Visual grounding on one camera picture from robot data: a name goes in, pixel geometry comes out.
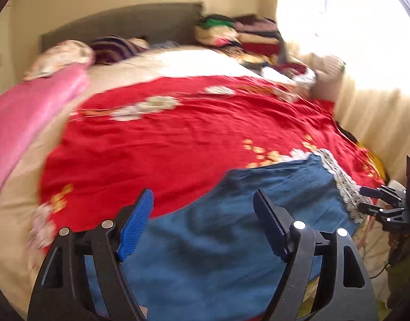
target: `red bedspread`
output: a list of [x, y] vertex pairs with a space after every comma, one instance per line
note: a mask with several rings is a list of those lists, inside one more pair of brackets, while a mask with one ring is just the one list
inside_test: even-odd
[[[214, 85], [235, 93], [206, 94]], [[160, 78], [96, 94], [47, 158], [41, 200], [53, 206], [56, 229], [93, 228], [144, 187], [154, 192], [152, 216], [174, 211], [211, 190], [228, 170], [268, 165], [294, 148], [326, 148], [358, 184], [381, 184], [329, 112], [302, 99], [285, 102], [273, 87], [250, 77]], [[170, 95], [180, 105], [130, 121], [111, 116], [153, 95]]]

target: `beige bedsheet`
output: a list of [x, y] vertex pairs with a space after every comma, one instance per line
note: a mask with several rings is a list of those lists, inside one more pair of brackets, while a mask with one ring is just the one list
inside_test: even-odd
[[45, 158], [59, 143], [72, 110], [95, 93], [155, 78], [186, 76], [257, 76], [233, 59], [200, 47], [146, 52], [112, 66], [89, 69], [90, 85], [66, 105], [36, 137], [0, 193], [0, 289], [26, 317], [35, 273], [25, 252], [31, 216], [39, 205], [38, 186]]

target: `curtain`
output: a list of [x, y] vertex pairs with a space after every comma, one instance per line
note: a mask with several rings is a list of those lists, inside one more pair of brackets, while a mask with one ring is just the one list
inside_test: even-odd
[[399, 0], [278, 0], [289, 52], [346, 62], [335, 119], [405, 183], [410, 154], [410, 18]]

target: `gray headboard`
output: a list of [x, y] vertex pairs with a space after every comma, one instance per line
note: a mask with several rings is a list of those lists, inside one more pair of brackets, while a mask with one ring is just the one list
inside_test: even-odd
[[124, 38], [145, 35], [150, 43], [195, 44], [194, 26], [202, 8], [201, 3], [151, 3], [105, 10], [41, 35], [41, 50], [64, 40], [89, 43], [108, 34]]

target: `floral pattern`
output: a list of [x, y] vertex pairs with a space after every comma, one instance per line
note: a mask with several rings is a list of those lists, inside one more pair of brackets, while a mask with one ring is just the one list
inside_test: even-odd
[[286, 102], [296, 102], [299, 99], [299, 96], [290, 92], [290, 91], [283, 91], [274, 86], [253, 86], [253, 85], [237, 85], [236, 89], [240, 89], [241, 91], [252, 92], [257, 94], [267, 94], [267, 95], [275, 95], [279, 99], [286, 101]]
[[111, 119], [116, 121], [133, 121], [140, 119], [143, 114], [173, 110], [180, 105], [182, 103], [174, 97], [155, 95], [135, 105], [125, 106], [112, 111]]
[[64, 199], [64, 196], [72, 192], [73, 189], [74, 189], [73, 184], [67, 184], [66, 186], [62, 188], [62, 191], [60, 193], [55, 194], [54, 196], [51, 197], [50, 205], [51, 205], [51, 208], [53, 209], [53, 212], [61, 211], [66, 206], [66, 200]]
[[[290, 162], [290, 161], [298, 161], [302, 159], [307, 159], [311, 152], [305, 152], [300, 149], [294, 148], [291, 152], [290, 155], [281, 155], [279, 154], [278, 151], [270, 151], [266, 155], [265, 154], [265, 149], [261, 148], [259, 146], [252, 146], [253, 141], [250, 139], [244, 139], [243, 140], [243, 147], [246, 150], [252, 150], [256, 154], [256, 158], [261, 160], [260, 163], [257, 162], [252, 162], [246, 165], [246, 168], [257, 168], [259, 166], [267, 166], [267, 165], [273, 165], [277, 163], [284, 163], [284, 162]], [[316, 151], [316, 146], [308, 144], [308, 146], [312, 146], [311, 148], [315, 148]]]
[[308, 150], [311, 150], [312, 152], [316, 152], [318, 150], [314, 144], [310, 144], [306, 141], [303, 141], [302, 145], [305, 146]]
[[205, 88], [207, 94], [219, 94], [219, 95], [235, 95], [236, 92], [233, 89], [227, 88], [223, 85], [212, 85]]
[[38, 270], [43, 262], [43, 253], [41, 249], [50, 245], [54, 238], [56, 230], [53, 221], [50, 221], [50, 215], [53, 208], [48, 203], [40, 205], [34, 212], [32, 218], [32, 228], [29, 231], [29, 241], [27, 247], [28, 266], [30, 270]]

